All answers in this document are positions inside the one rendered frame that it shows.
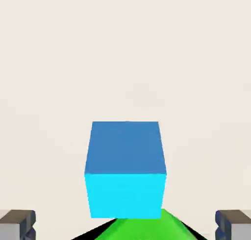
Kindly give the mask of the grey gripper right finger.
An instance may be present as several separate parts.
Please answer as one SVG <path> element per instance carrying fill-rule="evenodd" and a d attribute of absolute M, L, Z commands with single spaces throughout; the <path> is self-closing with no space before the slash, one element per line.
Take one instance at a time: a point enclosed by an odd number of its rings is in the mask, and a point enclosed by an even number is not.
<path fill-rule="evenodd" d="M 251 240 L 251 210 L 217 210 L 215 240 Z"/>

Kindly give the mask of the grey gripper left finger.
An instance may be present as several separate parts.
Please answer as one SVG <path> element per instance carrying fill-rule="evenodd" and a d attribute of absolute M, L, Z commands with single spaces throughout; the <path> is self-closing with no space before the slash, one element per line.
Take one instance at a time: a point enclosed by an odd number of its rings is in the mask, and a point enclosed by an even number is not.
<path fill-rule="evenodd" d="M 0 210 L 0 240 L 36 240 L 34 210 Z"/>

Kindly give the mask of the small green cube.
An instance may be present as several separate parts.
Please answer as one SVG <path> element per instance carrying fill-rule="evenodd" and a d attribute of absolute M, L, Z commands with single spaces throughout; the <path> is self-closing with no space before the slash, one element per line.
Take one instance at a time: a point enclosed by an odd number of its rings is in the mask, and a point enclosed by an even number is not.
<path fill-rule="evenodd" d="M 197 240 L 174 215 L 161 210 L 159 219 L 117 219 L 95 240 Z"/>

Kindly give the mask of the small blue cube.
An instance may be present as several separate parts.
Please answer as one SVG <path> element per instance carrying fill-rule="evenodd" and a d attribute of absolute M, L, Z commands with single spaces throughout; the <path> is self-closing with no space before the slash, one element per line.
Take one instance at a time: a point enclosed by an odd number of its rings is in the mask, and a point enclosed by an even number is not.
<path fill-rule="evenodd" d="M 159 219 L 167 178 L 159 123 L 93 122 L 84 178 L 92 218 Z"/>

